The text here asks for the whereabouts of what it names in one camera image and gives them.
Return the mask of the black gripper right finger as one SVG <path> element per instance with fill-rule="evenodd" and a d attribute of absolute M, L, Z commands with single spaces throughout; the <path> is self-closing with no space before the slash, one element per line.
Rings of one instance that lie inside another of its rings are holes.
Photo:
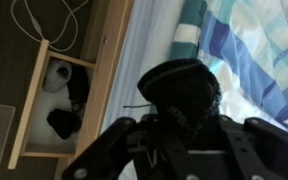
<path fill-rule="evenodd" d="M 288 180 L 288 132 L 256 117 L 218 122 L 245 180 Z"/>

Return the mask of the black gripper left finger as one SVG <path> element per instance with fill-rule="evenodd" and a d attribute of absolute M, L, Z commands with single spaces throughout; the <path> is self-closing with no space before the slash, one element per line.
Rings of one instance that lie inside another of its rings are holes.
<path fill-rule="evenodd" d="M 118 180 L 134 163 L 137 180 L 158 180 L 152 131 L 156 116 L 120 117 L 62 173 L 61 180 Z"/>

